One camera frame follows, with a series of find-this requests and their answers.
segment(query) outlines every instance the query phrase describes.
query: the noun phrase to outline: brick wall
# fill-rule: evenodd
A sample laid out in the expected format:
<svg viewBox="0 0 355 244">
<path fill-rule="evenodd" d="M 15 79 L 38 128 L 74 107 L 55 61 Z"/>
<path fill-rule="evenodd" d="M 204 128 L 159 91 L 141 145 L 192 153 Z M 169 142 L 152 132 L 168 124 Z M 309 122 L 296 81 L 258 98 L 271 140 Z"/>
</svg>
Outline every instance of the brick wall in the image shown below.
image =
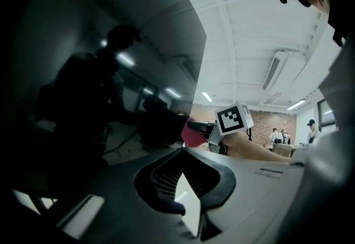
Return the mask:
<svg viewBox="0 0 355 244">
<path fill-rule="evenodd" d="M 196 120 L 215 120 L 214 111 L 217 109 L 219 107 L 193 104 L 190 116 Z M 250 110 L 250 114 L 254 121 L 254 126 L 252 127 L 253 142 L 268 147 L 270 144 L 268 137 L 272 133 L 272 129 L 277 128 L 279 131 L 287 129 L 291 136 L 291 143 L 294 143 L 296 137 L 296 115 L 253 110 Z M 248 138 L 245 131 L 241 134 Z"/>
</svg>

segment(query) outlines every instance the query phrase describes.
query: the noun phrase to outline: paper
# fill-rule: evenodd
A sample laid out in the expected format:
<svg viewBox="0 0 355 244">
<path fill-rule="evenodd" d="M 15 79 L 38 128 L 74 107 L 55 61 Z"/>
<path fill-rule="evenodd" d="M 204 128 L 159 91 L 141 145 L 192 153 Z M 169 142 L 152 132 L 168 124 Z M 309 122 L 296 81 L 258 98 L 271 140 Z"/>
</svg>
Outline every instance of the paper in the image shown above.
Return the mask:
<svg viewBox="0 0 355 244">
<path fill-rule="evenodd" d="M 196 237 L 199 233 L 201 202 L 191 188 L 184 173 L 181 174 L 181 177 L 177 182 L 175 202 L 184 206 L 185 215 L 182 217 L 182 221 Z"/>
</svg>

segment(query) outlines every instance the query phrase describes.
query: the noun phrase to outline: white ceiling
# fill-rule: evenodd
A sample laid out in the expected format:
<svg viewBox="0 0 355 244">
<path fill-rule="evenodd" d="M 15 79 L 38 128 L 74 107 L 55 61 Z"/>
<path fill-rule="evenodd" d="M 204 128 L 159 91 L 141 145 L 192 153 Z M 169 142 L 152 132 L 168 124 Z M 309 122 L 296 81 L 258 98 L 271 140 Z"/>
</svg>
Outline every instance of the white ceiling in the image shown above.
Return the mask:
<svg viewBox="0 0 355 244">
<path fill-rule="evenodd" d="M 194 103 L 212 105 L 236 101 L 251 109 L 286 111 L 308 97 L 327 75 L 338 47 L 327 17 L 297 0 L 190 0 L 207 35 Z M 267 93 L 261 88 L 277 51 L 305 55 L 306 66 L 274 102 L 260 107 Z"/>
</svg>

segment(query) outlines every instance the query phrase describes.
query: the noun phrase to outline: red object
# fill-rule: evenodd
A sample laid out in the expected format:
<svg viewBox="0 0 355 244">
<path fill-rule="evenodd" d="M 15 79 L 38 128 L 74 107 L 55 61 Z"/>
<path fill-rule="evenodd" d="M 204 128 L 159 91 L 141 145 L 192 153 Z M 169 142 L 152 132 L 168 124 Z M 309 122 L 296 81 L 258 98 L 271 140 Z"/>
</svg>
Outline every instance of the red object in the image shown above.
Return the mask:
<svg viewBox="0 0 355 244">
<path fill-rule="evenodd" d="M 206 139 L 204 138 L 202 133 L 198 133 L 197 131 L 191 130 L 187 126 L 188 121 L 196 121 L 193 117 L 189 117 L 185 123 L 184 128 L 181 132 L 181 137 L 185 142 L 185 146 L 190 148 L 197 148 L 198 146 L 204 144 Z"/>
</svg>

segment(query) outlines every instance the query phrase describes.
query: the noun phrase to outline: ceiling light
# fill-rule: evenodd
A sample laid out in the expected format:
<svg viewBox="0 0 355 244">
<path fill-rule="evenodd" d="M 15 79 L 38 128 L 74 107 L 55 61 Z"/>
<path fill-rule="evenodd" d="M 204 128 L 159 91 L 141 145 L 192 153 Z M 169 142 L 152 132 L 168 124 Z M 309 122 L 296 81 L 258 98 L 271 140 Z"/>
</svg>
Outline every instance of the ceiling light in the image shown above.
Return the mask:
<svg viewBox="0 0 355 244">
<path fill-rule="evenodd" d="M 105 40 L 105 39 L 101 40 L 100 44 L 101 44 L 102 47 L 106 47 L 107 46 L 107 40 Z"/>
<path fill-rule="evenodd" d="M 304 99 L 302 99 L 300 102 L 296 103 L 294 106 L 291 106 L 291 107 L 287 108 L 287 110 L 292 110 L 293 108 L 296 108 L 297 106 L 300 106 L 304 102 L 306 102 L 306 101 Z"/>
<path fill-rule="evenodd" d="M 149 90 L 148 88 L 143 88 L 143 91 L 148 93 L 148 94 L 153 94 L 153 92 L 151 90 Z"/>
<path fill-rule="evenodd" d="M 207 99 L 209 102 L 212 102 L 212 99 L 211 99 L 211 97 L 207 94 L 207 92 L 202 92 L 202 94 L 204 95 L 204 97 L 206 97 L 206 99 Z"/>
<path fill-rule="evenodd" d="M 169 92 L 170 94 L 172 94 L 173 96 L 175 96 L 176 98 L 181 98 L 181 95 L 176 93 L 175 91 L 171 90 L 170 88 L 166 89 L 167 92 Z"/>
<path fill-rule="evenodd" d="M 135 65 L 134 61 L 125 54 L 119 54 L 118 59 L 129 67 L 133 67 Z"/>
</svg>

